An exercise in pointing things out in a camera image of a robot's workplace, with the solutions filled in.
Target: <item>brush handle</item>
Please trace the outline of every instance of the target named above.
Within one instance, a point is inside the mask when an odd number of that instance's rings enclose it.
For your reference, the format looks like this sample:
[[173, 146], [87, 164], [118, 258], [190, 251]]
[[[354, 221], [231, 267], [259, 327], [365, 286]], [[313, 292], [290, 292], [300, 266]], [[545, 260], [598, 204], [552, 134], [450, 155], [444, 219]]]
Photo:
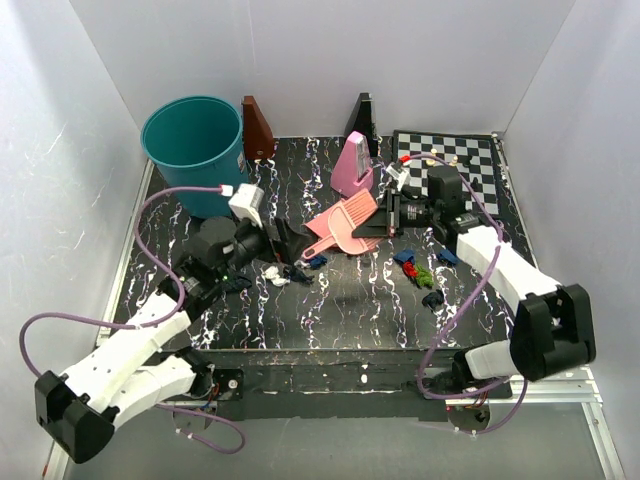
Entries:
[[302, 254], [302, 258], [304, 258], [305, 260], [311, 260], [316, 255], [324, 252], [328, 248], [333, 247], [335, 244], [336, 244], [336, 240], [335, 238], [333, 238], [333, 235], [324, 237], [323, 239], [317, 241], [316, 243], [311, 245], [309, 248], [307, 248]]

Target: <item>red yarn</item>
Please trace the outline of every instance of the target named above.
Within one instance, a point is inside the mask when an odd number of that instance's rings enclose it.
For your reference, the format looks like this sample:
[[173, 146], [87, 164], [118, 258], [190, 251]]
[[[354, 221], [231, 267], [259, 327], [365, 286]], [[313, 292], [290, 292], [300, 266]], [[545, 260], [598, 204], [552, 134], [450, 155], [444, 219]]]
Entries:
[[404, 262], [402, 270], [411, 278], [416, 278], [418, 276], [418, 272], [411, 262]]

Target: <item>checkerboard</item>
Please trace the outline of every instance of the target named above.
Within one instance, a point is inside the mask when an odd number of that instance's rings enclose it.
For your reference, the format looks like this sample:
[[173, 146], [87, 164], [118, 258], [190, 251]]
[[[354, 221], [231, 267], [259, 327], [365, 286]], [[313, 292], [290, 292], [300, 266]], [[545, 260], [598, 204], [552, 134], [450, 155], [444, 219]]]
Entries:
[[[491, 140], [478, 138], [464, 138], [458, 136], [432, 135], [412, 132], [395, 132], [397, 158], [404, 155], [431, 153], [436, 149], [436, 156], [447, 163], [458, 156], [458, 171], [470, 183], [477, 181], [474, 191], [484, 203], [491, 215], [498, 215], [498, 198], [496, 194], [496, 172], [491, 156]], [[409, 185], [420, 187], [423, 195], [427, 195], [427, 171], [429, 165], [426, 160], [411, 160], [405, 166], [409, 167]], [[462, 186], [467, 210], [478, 212], [480, 208], [472, 200], [466, 186]]]

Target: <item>marble tabletop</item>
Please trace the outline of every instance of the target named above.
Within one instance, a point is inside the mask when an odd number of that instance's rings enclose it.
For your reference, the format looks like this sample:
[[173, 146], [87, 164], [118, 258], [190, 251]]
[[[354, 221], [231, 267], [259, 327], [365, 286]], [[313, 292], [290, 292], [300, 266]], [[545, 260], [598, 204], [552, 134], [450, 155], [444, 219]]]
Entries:
[[[265, 190], [261, 214], [267, 222], [283, 216], [293, 228], [304, 228], [305, 222], [339, 200], [329, 181], [341, 142], [340, 137], [280, 139], [272, 159], [250, 165], [252, 182]], [[374, 196], [381, 195], [384, 181], [380, 173], [391, 157], [392, 137], [383, 137], [380, 156], [373, 160]], [[531, 261], [504, 167], [497, 165], [501, 176], [499, 220], [514, 248]], [[147, 195], [165, 187], [155, 170]], [[175, 261], [197, 227], [197, 221], [174, 197], [165, 197], [143, 217], [141, 235], [161, 259]], [[413, 249], [416, 261], [433, 271], [438, 288], [444, 292], [445, 304], [435, 313], [421, 303], [430, 290], [415, 287], [392, 260], [405, 248]], [[166, 348], [188, 344], [199, 349], [423, 348], [480, 279], [467, 265], [440, 265], [435, 258], [440, 249], [430, 230], [408, 229], [403, 237], [385, 240], [362, 256], [327, 253], [328, 264], [311, 272], [313, 285], [283, 288], [261, 276], [269, 265], [255, 261], [245, 269], [253, 281], [251, 292], [225, 295]], [[125, 322], [132, 316], [163, 277], [134, 245], [116, 321]], [[507, 338], [511, 321], [505, 302], [487, 287], [441, 346], [466, 347]]]

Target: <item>teal trash bin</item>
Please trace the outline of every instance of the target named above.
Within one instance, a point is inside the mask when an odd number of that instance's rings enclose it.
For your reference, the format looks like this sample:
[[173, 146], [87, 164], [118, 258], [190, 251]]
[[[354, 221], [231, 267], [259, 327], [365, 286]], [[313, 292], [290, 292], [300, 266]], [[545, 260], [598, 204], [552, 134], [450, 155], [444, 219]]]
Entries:
[[[142, 148], [171, 187], [217, 187], [248, 183], [242, 119], [228, 102], [186, 97], [158, 109], [144, 124]], [[229, 198], [215, 193], [179, 193], [194, 217], [230, 215]]]

